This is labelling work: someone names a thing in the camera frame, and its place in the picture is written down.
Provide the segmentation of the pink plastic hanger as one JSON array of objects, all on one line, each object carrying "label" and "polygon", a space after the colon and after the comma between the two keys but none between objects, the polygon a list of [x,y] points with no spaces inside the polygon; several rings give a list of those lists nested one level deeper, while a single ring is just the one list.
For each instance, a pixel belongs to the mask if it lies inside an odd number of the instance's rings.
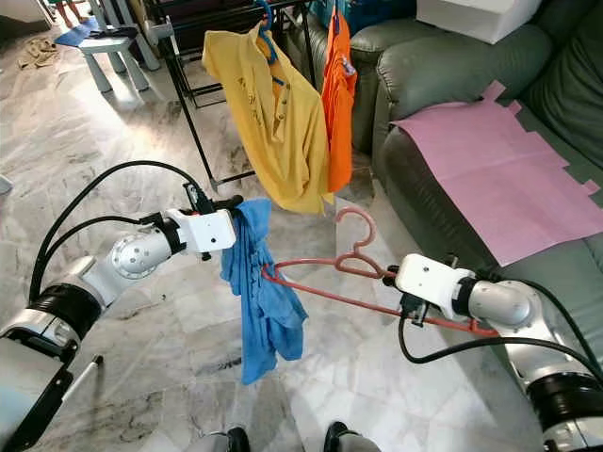
[{"label": "pink plastic hanger", "polygon": [[344,304],[365,307],[374,313],[392,315],[399,319],[410,320],[417,326],[438,326],[454,331],[468,332],[482,337],[499,337],[499,327],[517,329],[530,323],[531,316],[537,310],[531,306],[530,294],[524,285],[513,281],[491,282],[485,276],[474,272],[477,280],[465,277],[461,280],[461,292],[453,301],[453,310],[465,315],[466,320],[451,320],[443,315],[438,306],[422,299],[403,294],[403,300],[397,309],[370,304],[370,302],[337,296],[328,290],[317,289],[311,285],[298,284],[285,278],[283,270],[286,266],[326,266],[334,268],[340,274],[367,277],[367,279],[383,283],[383,273],[387,266],[378,263],[365,253],[367,246],[374,244],[378,236],[378,224],[365,210],[359,207],[344,207],[337,211],[336,222],[347,216],[361,219],[367,226],[367,235],[354,241],[350,249],[329,258],[299,258],[275,263],[275,266],[264,267],[263,275],[273,283],[279,283],[292,289],[301,290],[310,296],[320,296]]}]

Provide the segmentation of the light blue shirt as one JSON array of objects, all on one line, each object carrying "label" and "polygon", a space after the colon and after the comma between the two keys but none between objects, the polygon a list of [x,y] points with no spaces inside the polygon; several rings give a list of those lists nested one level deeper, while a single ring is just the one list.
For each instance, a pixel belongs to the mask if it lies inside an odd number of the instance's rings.
[{"label": "light blue shirt", "polygon": [[232,210],[236,243],[222,253],[220,276],[240,299],[242,370],[245,386],[274,370],[277,358],[297,361],[304,354],[304,306],[288,285],[268,280],[275,266],[269,250],[272,202],[245,200]]}]

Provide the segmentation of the blue plastic hanger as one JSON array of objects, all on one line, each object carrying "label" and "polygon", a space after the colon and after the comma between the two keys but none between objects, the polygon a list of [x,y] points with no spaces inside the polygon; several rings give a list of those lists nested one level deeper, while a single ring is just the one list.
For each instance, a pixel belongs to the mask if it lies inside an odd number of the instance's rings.
[{"label": "blue plastic hanger", "polygon": [[279,56],[277,56],[277,44],[271,36],[272,27],[276,25],[275,9],[269,3],[269,0],[253,0],[253,4],[262,9],[263,17],[258,25],[254,28],[254,34],[258,39],[266,44],[268,55],[266,61],[269,65],[277,64]]},{"label": "blue plastic hanger", "polygon": [[332,0],[331,18],[329,18],[329,30],[336,36],[350,37],[348,23],[348,0]]}]

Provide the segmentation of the yellow polo shirt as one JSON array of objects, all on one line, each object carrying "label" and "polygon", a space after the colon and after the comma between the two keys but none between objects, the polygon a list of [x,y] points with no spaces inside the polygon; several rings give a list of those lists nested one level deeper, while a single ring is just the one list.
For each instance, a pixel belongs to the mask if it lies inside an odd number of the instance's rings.
[{"label": "yellow polo shirt", "polygon": [[250,33],[205,34],[203,65],[220,82],[230,117],[269,199],[294,214],[322,214],[328,193],[328,138],[320,94],[277,46],[277,64]]}]

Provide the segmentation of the pink foam mat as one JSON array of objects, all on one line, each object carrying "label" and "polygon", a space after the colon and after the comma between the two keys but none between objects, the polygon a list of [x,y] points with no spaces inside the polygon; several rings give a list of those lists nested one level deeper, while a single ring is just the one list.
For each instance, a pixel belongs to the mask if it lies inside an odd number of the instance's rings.
[{"label": "pink foam mat", "polygon": [[518,102],[498,103],[491,82],[478,102],[419,109],[397,120],[427,167],[501,266],[555,245],[603,233],[599,186],[521,121]]}]

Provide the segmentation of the orange polo shirt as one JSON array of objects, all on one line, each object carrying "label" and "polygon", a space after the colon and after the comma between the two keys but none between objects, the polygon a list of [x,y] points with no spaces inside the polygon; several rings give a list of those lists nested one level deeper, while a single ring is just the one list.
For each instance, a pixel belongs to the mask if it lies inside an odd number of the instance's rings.
[{"label": "orange polo shirt", "polygon": [[352,163],[352,108],[356,103],[358,72],[350,61],[350,38],[328,29],[322,99],[328,138],[328,193],[350,183]]}]

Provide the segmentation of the robot right leg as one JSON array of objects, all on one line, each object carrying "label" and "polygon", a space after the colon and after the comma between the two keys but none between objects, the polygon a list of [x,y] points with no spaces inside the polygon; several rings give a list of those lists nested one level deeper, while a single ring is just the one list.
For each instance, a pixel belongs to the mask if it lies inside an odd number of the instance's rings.
[{"label": "robot right leg", "polygon": [[334,421],[326,429],[322,452],[381,452],[381,449],[366,436],[350,430],[344,422]]}]

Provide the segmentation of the robot leg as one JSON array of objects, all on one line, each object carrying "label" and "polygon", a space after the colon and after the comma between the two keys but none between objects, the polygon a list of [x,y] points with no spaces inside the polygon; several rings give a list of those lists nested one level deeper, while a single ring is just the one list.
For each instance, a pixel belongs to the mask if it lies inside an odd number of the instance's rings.
[{"label": "robot leg", "polygon": [[344,422],[334,421],[326,429],[322,452],[381,452],[381,449],[366,436],[350,430]]},{"label": "robot leg", "polygon": [[212,431],[200,435],[195,452],[252,451],[246,430],[242,427],[233,427],[225,431]]}]

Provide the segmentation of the black metal drying rack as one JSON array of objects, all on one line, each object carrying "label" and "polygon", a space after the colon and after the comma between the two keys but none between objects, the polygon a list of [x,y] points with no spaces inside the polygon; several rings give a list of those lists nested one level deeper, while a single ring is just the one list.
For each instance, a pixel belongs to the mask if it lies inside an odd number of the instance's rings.
[{"label": "black metal drying rack", "polygon": [[262,38],[270,39],[272,31],[289,27],[299,29],[307,51],[313,49],[310,41],[311,23],[306,8],[316,0],[151,0],[147,6],[148,19],[145,31],[155,44],[163,63],[167,64],[178,104],[184,108],[186,120],[198,154],[202,159],[212,189],[232,188],[237,181],[255,175],[252,169],[229,177],[219,178],[208,163],[192,111],[224,102],[220,98],[219,82],[192,86],[187,77],[186,65],[202,60],[206,31],[230,29],[246,30],[267,19],[268,30],[260,31]]}]

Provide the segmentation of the white pole black tip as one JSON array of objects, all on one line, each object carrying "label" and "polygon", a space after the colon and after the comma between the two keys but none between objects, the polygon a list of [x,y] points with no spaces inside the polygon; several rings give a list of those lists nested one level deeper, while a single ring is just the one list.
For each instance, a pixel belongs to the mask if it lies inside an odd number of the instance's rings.
[{"label": "white pole black tip", "polygon": [[74,376],[72,387],[70,387],[68,392],[65,393],[63,400],[68,400],[70,396],[73,396],[74,393],[78,392],[79,389],[82,388],[83,384],[85,384],[86,380],[89,379],[91,375],[95,374],[96,371],[98,371],[103,365],[104,356],[94,356],[88,365],[83,367],[83,370],[79,371],[79,373]]}]

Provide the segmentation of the grey green leather sofa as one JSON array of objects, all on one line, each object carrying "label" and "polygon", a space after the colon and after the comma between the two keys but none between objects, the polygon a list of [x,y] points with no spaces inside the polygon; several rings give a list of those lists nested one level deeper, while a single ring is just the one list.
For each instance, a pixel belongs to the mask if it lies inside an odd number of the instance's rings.
[{"label": "grey green leather sofa", "polygon": [[504,263],[398,125],[423,108],[477,102],[498,82],[500,99],[518,103],[518,121],[554,148],[570,176],[598,185],[592,199],[603,207],[603,0],[543,0],[530,22],[494,44],[416,19],[393,19],[367,27],[352,48],[367,77],[373,175],[418,248],[431,258],[456,255],[462,266],[550,290],[603,367],[603,234]]}]

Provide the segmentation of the blue floor mat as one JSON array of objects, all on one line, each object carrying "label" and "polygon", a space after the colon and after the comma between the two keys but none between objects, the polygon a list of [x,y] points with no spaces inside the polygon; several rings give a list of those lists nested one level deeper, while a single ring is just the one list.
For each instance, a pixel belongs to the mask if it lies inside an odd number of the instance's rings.
[{"label": "blue floor mat", "polygon": [[79,44],[90,37],[91,33],[98,30],[100,26],[94,16],[88,17],[82,24],[75,25],[63,35],[57,36],[55,44],[57,46],[78,47]]}]

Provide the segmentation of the brown cardboard scraps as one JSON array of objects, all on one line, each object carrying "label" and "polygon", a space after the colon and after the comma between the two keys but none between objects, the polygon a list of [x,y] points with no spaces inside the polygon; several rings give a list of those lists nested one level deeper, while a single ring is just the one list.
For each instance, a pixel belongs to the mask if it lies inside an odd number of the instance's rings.
[{"label": "brown cardboard scraps", "polygon": [[21,70],[39,69],[56,65],[60,60],[57,45],[43,36],[27,39],[18,56],[18,68]]}]

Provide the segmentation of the robot left leg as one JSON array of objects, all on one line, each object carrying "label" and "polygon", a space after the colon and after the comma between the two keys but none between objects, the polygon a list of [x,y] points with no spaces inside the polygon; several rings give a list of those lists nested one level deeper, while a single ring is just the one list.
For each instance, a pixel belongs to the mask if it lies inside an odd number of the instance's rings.
[{"label": "robot left leg", "polygon": [[252,451],[246,430],[242,427],[233,427],[225,431],[212,431],[200,435],[195,452]]}]

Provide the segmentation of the white box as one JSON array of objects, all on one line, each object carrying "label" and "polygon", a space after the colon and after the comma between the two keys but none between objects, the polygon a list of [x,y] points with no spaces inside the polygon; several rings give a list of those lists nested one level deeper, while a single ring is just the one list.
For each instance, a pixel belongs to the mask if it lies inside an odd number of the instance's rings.
[{"label": "white box", "polygon": [[416,0],[418,21],[495,44],[534,16],[542,0]]}]

